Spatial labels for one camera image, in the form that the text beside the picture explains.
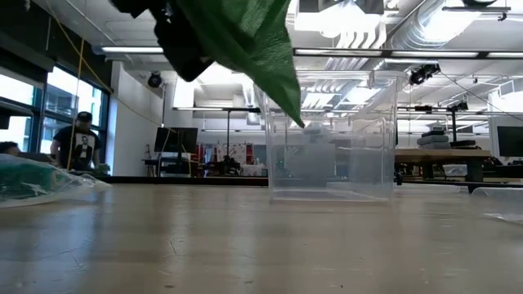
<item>clear plastic container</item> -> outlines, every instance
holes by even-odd
[[[267,95],[262,99],[271,197],[388,201],[394,180],[396,102],[406,74],[309,71],[299,72],[298,78],[305,128]],[[333,85],[331,91],[338,85],[341,89],[332,99],[323,93],[311,96],[325,81]],[[332,106],[325,105],[326,100]]]

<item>computer monitor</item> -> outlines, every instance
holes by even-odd
[[[523,127],[498,127],[499,156],[523,157]]]
[[[187,152],[196,153],[196,127],[159,127],[154,143],[155,152]]]

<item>person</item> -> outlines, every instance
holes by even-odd
[[[83,111],[76,117],[74,134],[73,126],[58,131],[51,144],[51,155],[56,158],[58,167],[90,171],[91,163],[95,167],[100,165],[100,138],[91,131],[91,124],[92,114]]]
[[[18,156],[20,154],[20,148],[15,142],[0,142],[0,154],[9,154],[12,156]]]

